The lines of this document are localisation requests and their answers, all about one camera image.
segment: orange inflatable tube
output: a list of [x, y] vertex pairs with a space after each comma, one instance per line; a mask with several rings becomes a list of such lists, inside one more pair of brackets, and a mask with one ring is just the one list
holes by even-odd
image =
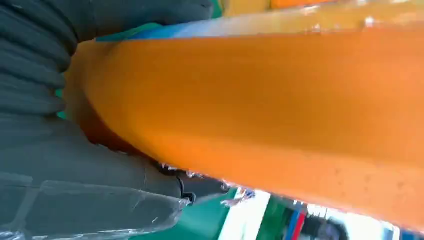
[[335, 0], [271, 0], [271, 8], [282, 9], [296, 6], [308, 6], [326, 2], [335, 2]]
[[91, 42], [68, 113], [112, 148], [421, 230], [423, 43], [421, 24]]

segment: yellow surface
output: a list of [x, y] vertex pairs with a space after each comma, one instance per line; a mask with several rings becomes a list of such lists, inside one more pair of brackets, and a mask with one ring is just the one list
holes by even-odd
[[224, 16], [262, 13], [270, 9], [270, 0], [221, 0]]

